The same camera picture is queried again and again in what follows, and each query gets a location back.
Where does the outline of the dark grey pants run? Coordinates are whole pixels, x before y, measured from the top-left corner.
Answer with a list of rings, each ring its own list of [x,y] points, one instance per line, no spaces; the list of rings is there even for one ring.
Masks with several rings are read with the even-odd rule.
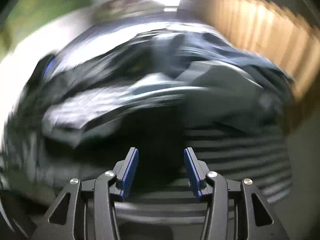
[[[217,89],[161,73],[108,83],[94,75],[87,87],[84,70],[78,66],[49,81],[30,77],[4,126],[6,189],[35,197],[73,177],[95,178],[131,147],[142,156],[139,174],[166,168],[177,176],[184,131],[214,116]]]

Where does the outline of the striped blue white bedspread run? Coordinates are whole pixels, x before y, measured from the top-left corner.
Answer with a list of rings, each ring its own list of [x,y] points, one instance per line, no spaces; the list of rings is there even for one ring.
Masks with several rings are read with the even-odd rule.
[[[152,38],[159,34],[186,32],[211,33],[233,46],[216,29],[199,21],[153,17],[123,19],[93,26],[80,34],[55,54],[42,80],[49,81],[61,72],[86,66],[81,79],[87,87],[93,86],[94,75],[105,83],[115,78],[138,81],[153,72]],[[177,176],[166,168],[139,174],[142,156],[138,152],[129,195],[124,201],[114,204],[119,239],[173,239],[177,225],[183,227],[184,239],[201,239],[207,202],[199,201],[191,188],[184,164],[184,150],[189,147],[209,170],[224,178],[234,181],[251,179],[270,205],[284,198],[291,186],[291,170],[278,116],[250,131],[221,122],[186,129],[183,165]],[[124,160],[129,150],[97,177]],[[2,152],[3,143],[1,173],[4,164]],[[35,197],[29,197],[6,189],[5,185],[1,178],[1,239],[31,239],[41,219],[66,186],[54,191],[40,191]],[[87,239],[95,239],[93,198],[90,192],[86,196],[89,197]],[[229,200],[228,205],[227,239],[234,239],[233,200]]]

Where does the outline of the blue denim jeans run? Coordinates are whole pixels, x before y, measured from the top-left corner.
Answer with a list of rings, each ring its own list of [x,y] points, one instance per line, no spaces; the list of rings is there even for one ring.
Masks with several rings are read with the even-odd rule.
[[[282,70],[211,33],[159,34],[150,49],[153,72],[132,85],[131,92],[182,94],[187,128],[221,122],[250,131],[292,101]]]

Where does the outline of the wooden slatted headboard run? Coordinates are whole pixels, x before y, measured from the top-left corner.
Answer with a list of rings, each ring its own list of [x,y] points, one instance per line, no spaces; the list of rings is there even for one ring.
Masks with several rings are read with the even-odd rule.
[[[201,0],[204,20],[236,47],[261,54],[284,70],[301,99],[319,74],[319,28],[265,0]]]

